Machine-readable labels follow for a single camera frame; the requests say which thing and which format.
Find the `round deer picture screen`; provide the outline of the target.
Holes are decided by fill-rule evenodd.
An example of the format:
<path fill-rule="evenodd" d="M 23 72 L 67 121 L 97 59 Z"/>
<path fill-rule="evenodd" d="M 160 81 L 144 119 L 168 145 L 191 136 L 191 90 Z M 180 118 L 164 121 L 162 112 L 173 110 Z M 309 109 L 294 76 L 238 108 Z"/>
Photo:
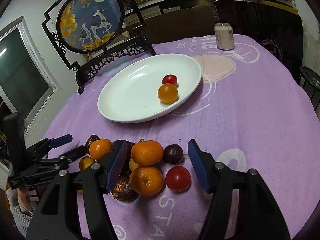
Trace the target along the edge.
<path fill-rule="evenodd" d="M 137 15 L 139 25 L 132 38 L 113 46 L 123 31 L 125 8 Z M 156 55 L 135 0 L 57 0 L 44 17 L 42 28 L 66 67 L 75 71 L 79 94 L 105 64 L 147 51 Z"/>

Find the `yellow kumquat fruit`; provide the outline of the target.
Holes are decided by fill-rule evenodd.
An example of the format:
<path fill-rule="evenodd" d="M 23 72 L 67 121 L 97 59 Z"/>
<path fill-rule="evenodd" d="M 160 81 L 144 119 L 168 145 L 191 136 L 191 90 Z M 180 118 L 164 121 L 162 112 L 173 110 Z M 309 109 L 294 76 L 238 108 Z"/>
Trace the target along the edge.
<path fill-rule="evenodd" d="M 84 156 L 79 161 L 79 170 L 84 171 L 86 168 L 90 167 L 95 163 L 95 160 L 89 156 Z"/>

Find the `pale drink can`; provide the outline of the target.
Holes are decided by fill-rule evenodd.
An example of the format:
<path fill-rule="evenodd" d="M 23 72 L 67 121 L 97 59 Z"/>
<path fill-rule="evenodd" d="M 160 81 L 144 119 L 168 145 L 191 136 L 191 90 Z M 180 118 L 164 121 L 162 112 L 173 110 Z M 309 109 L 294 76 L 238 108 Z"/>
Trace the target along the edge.
<path fill-rule="evenodd" d="M 221 50 L 233 50 L 234 38 L 231 25 L 229 23 L 216 23 L 214 30 L 217 48 Z"/>

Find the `dark purple plum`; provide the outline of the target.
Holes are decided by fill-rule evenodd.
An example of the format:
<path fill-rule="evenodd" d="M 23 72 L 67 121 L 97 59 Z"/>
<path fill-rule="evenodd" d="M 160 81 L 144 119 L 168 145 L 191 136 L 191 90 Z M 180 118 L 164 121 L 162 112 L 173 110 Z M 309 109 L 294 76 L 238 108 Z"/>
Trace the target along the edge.
<path fill-rule="evenodd" d="M 163 161 L 168 164 L 178 164 L 183 158 L 183 149 L 178 144 L 168 145 L 164 149 Z"/>

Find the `dark wrinkled passion fruit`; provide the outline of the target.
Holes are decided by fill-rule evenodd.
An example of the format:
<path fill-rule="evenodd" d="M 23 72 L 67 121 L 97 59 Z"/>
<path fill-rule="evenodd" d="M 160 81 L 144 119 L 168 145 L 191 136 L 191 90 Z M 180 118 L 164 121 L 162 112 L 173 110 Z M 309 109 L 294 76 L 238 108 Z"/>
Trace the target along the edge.
<path fill-rule="evenodd" d="M 85 143 L 86 153 L 89 154 L 89 148 L 94 141 L 100 140 L 97 135 L 91 135 Z"/>

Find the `smooth orange fruit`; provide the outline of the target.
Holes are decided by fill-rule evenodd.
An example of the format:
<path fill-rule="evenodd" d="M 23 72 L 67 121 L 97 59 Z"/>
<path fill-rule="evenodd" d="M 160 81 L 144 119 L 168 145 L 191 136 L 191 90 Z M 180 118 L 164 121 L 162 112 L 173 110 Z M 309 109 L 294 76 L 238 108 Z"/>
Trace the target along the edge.
<path fill-rule="evenodd" d="M 159 87 L 157 96 L 163 103 L 173 103 L 178 98 L 178 90 L 175 85 L 165 83 Z"/>

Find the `brown wrinkled passion fruit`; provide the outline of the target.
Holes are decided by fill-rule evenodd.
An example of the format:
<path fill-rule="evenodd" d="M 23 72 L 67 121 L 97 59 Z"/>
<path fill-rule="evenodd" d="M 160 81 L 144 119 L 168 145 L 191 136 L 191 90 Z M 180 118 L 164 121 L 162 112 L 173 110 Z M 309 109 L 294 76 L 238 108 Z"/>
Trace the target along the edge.
<path fill-rule="evenodd" d="M 112 196 L 120 202 L 132 202 L 136 200 L 139 194 L 132 188 L 129 177 L 119 177 Z"/>

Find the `small green yellow fruit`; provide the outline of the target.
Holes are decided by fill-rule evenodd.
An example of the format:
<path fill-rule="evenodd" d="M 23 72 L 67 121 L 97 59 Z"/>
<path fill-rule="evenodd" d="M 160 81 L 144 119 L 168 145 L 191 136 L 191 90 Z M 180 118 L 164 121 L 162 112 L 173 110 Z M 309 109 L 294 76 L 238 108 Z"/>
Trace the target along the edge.
<path fill-rule="evenodd" d="M 133 172 L 136 168 L 138 168 L 139 165 L 131 158 L 129 161 L 129 169 L 131 172 Z"/>

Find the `window with white frame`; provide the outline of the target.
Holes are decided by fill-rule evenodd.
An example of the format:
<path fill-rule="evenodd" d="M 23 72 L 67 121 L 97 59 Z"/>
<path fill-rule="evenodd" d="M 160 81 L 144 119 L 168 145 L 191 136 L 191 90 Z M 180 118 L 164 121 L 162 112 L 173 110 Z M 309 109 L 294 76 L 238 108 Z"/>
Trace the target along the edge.
<path fill-rule="evenodd" d="M 1 99 L 20 112 L 25 127 L 48 125 L 61 88 L 31 38 L 24 17 L 1 29 Z"/>

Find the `orange mandarin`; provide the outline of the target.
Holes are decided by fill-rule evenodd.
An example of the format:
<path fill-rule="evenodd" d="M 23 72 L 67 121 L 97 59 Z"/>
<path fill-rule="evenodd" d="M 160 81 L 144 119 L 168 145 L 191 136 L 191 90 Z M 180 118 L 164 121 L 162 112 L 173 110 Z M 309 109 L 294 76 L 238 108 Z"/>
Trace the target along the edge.
<path fill-rule="evenodd" d="M 154 166 L 140 166 L 130 176 L 131 187 L 144 197 L 151 197 L 161 191 L 164 177 L 161 171 Z"/>
<path fill-rule="evenodd" d="M 113 143 L 108 139 L 100 139 L 91 143 L 89 154 L 95 161 L 101 161 L 104 155 L 113 151 Z"/>
<path fill-rule="evenodd" d="M 163 154 L 163 147 L 154 140 L 140 139 L 131 149 L 131 157 L 139 166 L 156 164 L 162 160 Z"/>

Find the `black round stool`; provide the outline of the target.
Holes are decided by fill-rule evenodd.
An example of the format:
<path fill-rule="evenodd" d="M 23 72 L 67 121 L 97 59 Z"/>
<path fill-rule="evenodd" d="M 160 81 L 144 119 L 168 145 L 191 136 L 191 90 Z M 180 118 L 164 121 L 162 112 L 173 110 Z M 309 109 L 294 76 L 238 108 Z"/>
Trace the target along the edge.
<path fill-rule="evenodd" d="M 299 84 L 307 93 L 313 109 L 317 111 L 319 107 L 319 75 L 307 66 L 300 67 L 300 81 Z"/>

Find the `white oval plate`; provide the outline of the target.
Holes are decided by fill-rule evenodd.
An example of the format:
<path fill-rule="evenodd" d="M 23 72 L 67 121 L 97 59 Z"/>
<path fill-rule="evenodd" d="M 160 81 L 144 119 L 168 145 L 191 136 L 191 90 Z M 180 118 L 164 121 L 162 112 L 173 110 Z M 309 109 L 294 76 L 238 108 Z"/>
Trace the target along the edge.
<path fill-rule="evenodd" d="M 166 104 L 157 92 L 168 74 L 177 77 L 178 99 Z M 139 123 L 164 116 L 186 102 L 202 80 L 200 64 L 187 55 L 162 54 L 139 60 L 112 77 L 101 90 L 97 107 L 106 119 Z"/>

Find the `small red tomato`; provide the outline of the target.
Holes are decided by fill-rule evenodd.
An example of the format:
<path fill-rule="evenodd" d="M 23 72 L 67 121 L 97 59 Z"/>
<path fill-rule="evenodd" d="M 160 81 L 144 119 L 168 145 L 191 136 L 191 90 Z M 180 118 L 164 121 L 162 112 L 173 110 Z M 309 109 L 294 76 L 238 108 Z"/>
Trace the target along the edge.
<path fill-rule="evenodd" d="M 162 79 L 162 84 L 167 84 L 167 83 L 176 86 L 177 85 L 177 77 L 175 75 L 172 75 L 172 74 L 166 75 Z"/>

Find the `red cherry tomato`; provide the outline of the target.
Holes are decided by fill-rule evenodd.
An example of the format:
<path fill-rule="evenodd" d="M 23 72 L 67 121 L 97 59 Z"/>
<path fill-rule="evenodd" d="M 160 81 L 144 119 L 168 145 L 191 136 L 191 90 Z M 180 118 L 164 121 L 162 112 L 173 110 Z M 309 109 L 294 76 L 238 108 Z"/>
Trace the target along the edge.
<path fill-rule="evenodd" d="M 167 172 L 165 183 L 175 193 L 184 192 L 191 186 L 191 175 L 185 167 L 174 166 Z"/>

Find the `purple printed tablecloth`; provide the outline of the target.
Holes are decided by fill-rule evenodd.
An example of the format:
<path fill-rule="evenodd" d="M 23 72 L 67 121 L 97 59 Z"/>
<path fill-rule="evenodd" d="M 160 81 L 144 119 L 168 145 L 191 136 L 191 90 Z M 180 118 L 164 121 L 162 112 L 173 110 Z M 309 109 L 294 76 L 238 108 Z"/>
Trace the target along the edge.
<path fill-rule="evenodd" d="M 203 81 L 179 108 L 141 124 L 108 121 L 98 111 L 98 96 L 116 72 L 133 63 L 118 59 L 70 96 L 46 137 L 71 134 L 73 141 L 50 151 L 51 158 L 83 145 L 95 134 L 112 141 L 155 140 L 184 150 L 195 139 L 201 150 L 233 170 L 259 171 L 295 237 L 319 202 L 319 119 L 306 92 L 269 51 L 244 35 L 235 49 L 221 51 L 215 36 L 154 45 L 157 54 L 193 57 Z"/>

